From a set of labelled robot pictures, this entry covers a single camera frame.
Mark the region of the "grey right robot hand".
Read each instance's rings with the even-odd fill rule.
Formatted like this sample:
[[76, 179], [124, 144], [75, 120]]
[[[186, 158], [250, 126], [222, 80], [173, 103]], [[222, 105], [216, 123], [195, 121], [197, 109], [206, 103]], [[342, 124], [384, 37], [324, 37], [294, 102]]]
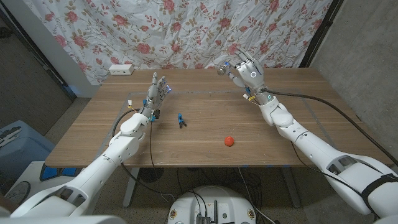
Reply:
[[239, 48], [235, 54], [239, 61], [225, 61], [217, 69], [218, 75], [227, 75], [236, 86], [249, 88], [260, 105], [272, 101], [274, 96], [266, 91], [264, 70], [259, 61], [243, 48]]

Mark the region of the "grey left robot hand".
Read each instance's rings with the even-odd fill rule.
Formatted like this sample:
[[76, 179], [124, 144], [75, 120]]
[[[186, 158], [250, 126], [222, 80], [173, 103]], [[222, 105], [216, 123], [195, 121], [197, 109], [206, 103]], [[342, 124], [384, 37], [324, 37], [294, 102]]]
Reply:
[[159, 118], [160, 107], [165, 97], [171, 92], [171, 87], [167, 84], [165, 76], [158, 77], [156, 72], [153, 73], [152, 83], [149, 86], [146, 102], [140, 114], [143, 114], [149, 121]]

